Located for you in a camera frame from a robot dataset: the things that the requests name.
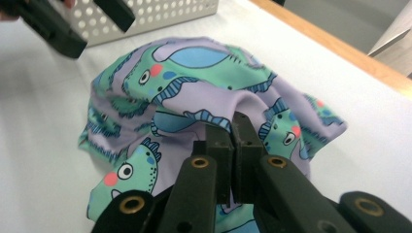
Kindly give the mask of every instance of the lavender fabric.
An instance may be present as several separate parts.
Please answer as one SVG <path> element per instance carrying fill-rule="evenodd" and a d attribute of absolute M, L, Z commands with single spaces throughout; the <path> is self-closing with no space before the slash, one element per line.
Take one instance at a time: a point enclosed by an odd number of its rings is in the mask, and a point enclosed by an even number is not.
<path fill-rule="evenodd" d="M 231 132 L 247 115 L 269 154 L 310 172 L 315 153 L 346 123 L 254 56 L 209 38 L 166 38 L 120 57 L 91 84 L 80 148 L 113 164 L 91 192 L 97 220 L 113 198 L 138 189 L 156 196 L 176 181 L 205 124 Z M 258 232 L 253 205 L 218 205 L 216 232 Z"/>

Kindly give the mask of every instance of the wooden edge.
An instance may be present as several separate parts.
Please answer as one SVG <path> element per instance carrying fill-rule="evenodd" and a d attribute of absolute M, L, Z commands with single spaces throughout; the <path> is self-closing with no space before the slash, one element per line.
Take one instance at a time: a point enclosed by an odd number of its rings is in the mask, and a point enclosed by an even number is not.
<path fill-rule="evenodd" d="M 270 0 L 250 0 L 305 36 L 412 100 L 412 81 Z"/>

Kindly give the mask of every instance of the gray wall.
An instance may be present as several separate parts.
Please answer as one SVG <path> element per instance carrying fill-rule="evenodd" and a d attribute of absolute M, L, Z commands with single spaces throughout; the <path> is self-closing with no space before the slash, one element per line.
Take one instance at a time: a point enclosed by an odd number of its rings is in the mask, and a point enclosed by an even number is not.
<path fill-rule="evenodd" d="M 409 0 L 287 0 L 285 7 L 369 52 Z"/>

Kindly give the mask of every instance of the white surface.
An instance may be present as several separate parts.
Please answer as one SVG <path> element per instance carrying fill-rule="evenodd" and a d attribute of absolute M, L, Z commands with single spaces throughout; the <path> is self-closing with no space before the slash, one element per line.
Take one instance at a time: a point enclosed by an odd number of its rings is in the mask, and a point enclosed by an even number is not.
<path fill-rule="evenodd" d="M 367 53 L 409 0 L 287 0 L 285 7 Z"/>
<path fill-rule="evenodd" d="M 89 232 L 89 192 L 108 167 L 77 150 L 89 82 L 120 55 L 167 36 L 210 36 L 252 52 L 349 123 L 312 161 L 312 181 L 337 201 L 351 190 L 412 218 L 412 102 L 246 0 L 196 21 L 87 49 L 49 50 L 21 22 L 0 23 L 1 232 Z"/>

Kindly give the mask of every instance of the perforated metal basket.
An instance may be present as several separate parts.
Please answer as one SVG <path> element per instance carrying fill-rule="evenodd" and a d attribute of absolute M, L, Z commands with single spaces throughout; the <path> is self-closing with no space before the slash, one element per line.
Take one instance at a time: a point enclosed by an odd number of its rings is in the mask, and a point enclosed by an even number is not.
<path fill-rule="evenodd" d="M 87 46 L 90 47 L 215 14 L 219 3 L 219 0 L 123 1 L 136 16 L 126 33 L 121 32 L 92 0 L 78 0 L 76 6 L 65 13 L 66 19 L 74 30 L 88 40 Z"/>

